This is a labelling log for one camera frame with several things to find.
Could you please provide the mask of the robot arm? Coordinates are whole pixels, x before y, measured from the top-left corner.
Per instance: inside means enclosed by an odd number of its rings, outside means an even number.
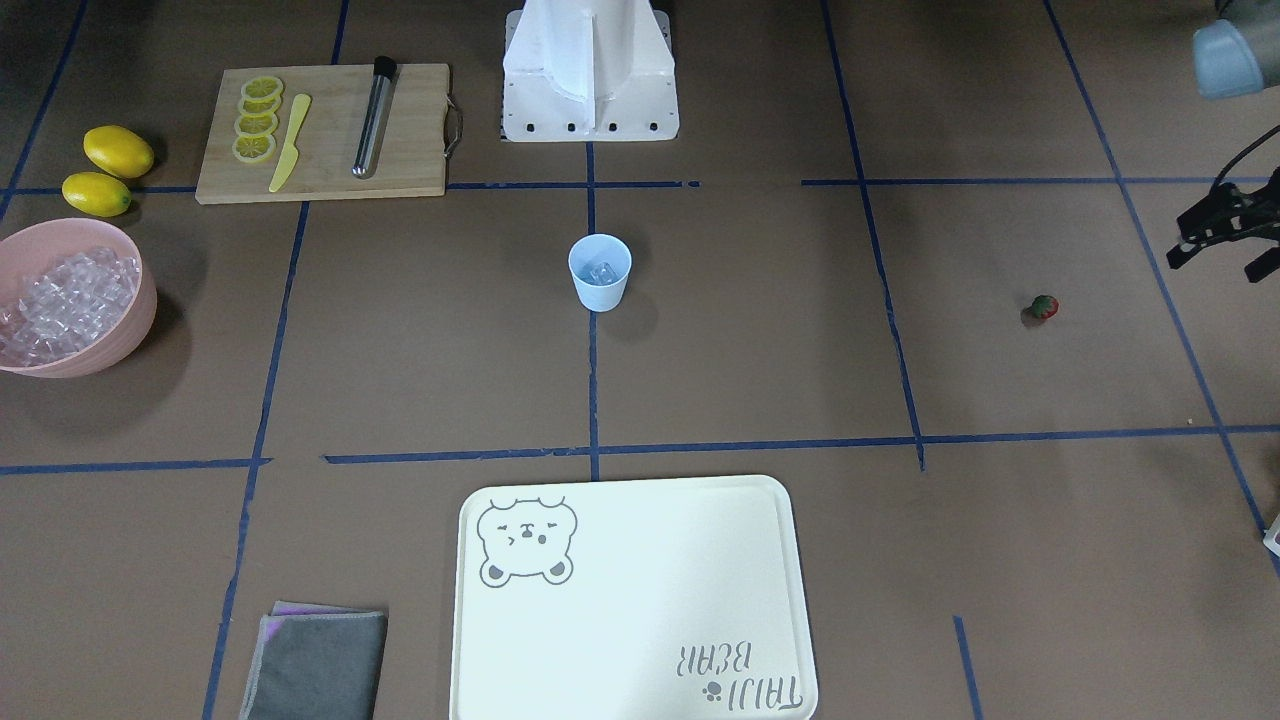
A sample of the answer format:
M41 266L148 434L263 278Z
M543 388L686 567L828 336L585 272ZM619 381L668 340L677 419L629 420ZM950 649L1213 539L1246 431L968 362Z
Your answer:
M1277 3L1216 1L1216 19L1193 35L1199 95L1208 100L1240 97L1277 86ZM1271 246L1245 265L1258 283L1277 269L1277 172L1258 190L1245 192L1226 178L1239 161L1277 137L1277 127L1233 156L1210 191L1179 219L1179 251L1187 258L1219 243L1267 240Z

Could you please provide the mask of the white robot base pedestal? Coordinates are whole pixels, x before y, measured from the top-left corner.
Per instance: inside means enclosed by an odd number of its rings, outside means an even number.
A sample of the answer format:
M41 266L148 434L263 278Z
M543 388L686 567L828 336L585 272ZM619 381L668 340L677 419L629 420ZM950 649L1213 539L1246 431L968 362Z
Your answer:
M526 1L506 17L502 67L506 141L678 136L669 17L649 1Z

